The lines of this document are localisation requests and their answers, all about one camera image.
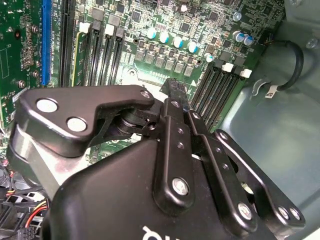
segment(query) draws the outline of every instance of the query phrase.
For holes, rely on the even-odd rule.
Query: mounting hole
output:
[[[180,127],[178,128],[178,133],[179,134],[184,134],[184,131],[182,130],[182,128],[180,128]]]
[[[87,128],[86,122],[78,117],[69,118],[66,124],[68,128],[74,132],[83,132]]]
[[[148,91],[140,91],[141,95],[144,96],[145,98],[149,99],[150,98],[150,93]]]
[[[176,145],[179,149],[184,149],[185,146],[182,142],[178,142],[178,144]]]
[[[180,104],[177,101],[171,101],[171,104],[176,108],[180,108]]]
[[[224,170],[229,170],[229,166],[224,163],[224,164],[223,164],[223,169],[224,169]]]
[[[38,100],[36,102],[36,107],[44,113],[53,113],[58,110],[58,104],[49,98]]]
[[[156,127],[157,127],[157,124],[156,124],[155,122],[150,122],[150,123],[148,124],[148,128],[149,128],[150,130],[155,130]]]

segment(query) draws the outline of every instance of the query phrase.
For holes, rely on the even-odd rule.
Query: black cable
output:
[[[292,41],[274,41],[274,43],[283,44],[285,47],[292,49],[295,54],[295,68],[291,78],[285,84],[278,86],[276,89],[277,91],[284,91],[292,87],[301,76],[305,61],[304,52],[298,44]]]

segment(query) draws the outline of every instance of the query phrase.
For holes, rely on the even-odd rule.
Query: metal arm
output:
[[[53,239],[76,234],[78,240],[145,240],[146,228],[139,226],[146,224],[180,240],[210,240],[214,233],[217,239],[279,239],[304,228],[302,213],[235,141],[222,130],[210,134],[202,118],[188,110],[177,81],[169,81],[166,93],[164,103],[136,85],[34,89],[21,95],[8,159],[53,199],[47,220]],[[143,135],[142,141],[86,167],[88,147],[133,133]],[[130,188],[119,191],[123,186]],[[94,216],[100,224],[93,223]],[[62,226],[70,234],[61,235]]]

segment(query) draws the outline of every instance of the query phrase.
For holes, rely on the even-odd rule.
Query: white label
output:
[[[276,94],[276,92],[277,92],[277,88],[278,88],[277,85],[272,85],[270,87],[268,93],[265,95],[265,98],[266,99],[272,99],[274,97],[274,95]]]
[[[20,95],[23,94],[25,91],[27,91],[26,87],[21,92],[18,92],[16,95],[13,96],[12,102],[16,102],[19,99]]]

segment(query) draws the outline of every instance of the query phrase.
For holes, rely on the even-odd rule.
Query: screw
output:
[[[172,180],[172,187],[173,187],[173,190],[177,194],[182,195],[182,196],[187,195],[189,192],[187,183],[184,180],[182,180],[181,178],[173,179]]]
[[[315,49],[319,46],[319,39],[313,37],[309,39],[305,46],[307,49]]]
[[[239,11],[237,11],[237,12],[235,12],[234,14],[233,14],[233,21],[235,21],[235,22],[239,22],[240,20],[241,20],[241,18],[242,18],[242,13],[241,12],[239,12]]]
[[[285,219],[289,219],[289,215],[287,213],[287,211],[282,207],[282,206],[279,206],[278,207],[278,210],[279,212],[281,213],[281,215],[285,218]]]
[[[149,99],[150,98],[150,93],[147,91],[140,91],[141,95],[144,96],[145,98]]]
[[[24,89],[25,87],[26,87],[26,82],[23,81],[23,80],[20,80],[20,81],[18,82],[18,88]]]
[[[241,216],[244,219],[247,219],[247,220],[251,220],[252,219],[252,213],[250,211],[250,208],[247,205],[245,205],[244,203],[240,202],[238,204],[238,209],[239,209],[239,212],[240,212]]]
[[[293,215],[296,219],[298,219],[298,220],[301,219],[298,211],[295,210],[294,208],[290,208],[290,212],[292,213],[292,215]]]
[[[298,6],[301,5],[303,0],[290,0],[290,3],[293,7],[297,8]]]
[[[227,140],[227,139],[228,139],[227,135],[224,134],[223,132],[221,132],[220,135],[221,135],[221,137],[222,137],[224,140]]]
[[[196,119],[200,119],[200,116],[199,116],[199,114],[198,114],[198,113],[193,112],[193,113],[192,113],[192,115],[193,115]]]
[[[80,118],[72,117],[66,122],[68,128],[74,132],[82,132],[86,130],[87,124]]]
[[[176,108],[180,108],[180,105],[179,105],[179,103],[177,101],[171,101],[171,104],[173,106],[175,106]]]
[[[50,99],[40,99],[36,102],[36,107],[44,113],[53,113],[57,111],[58,105]]]

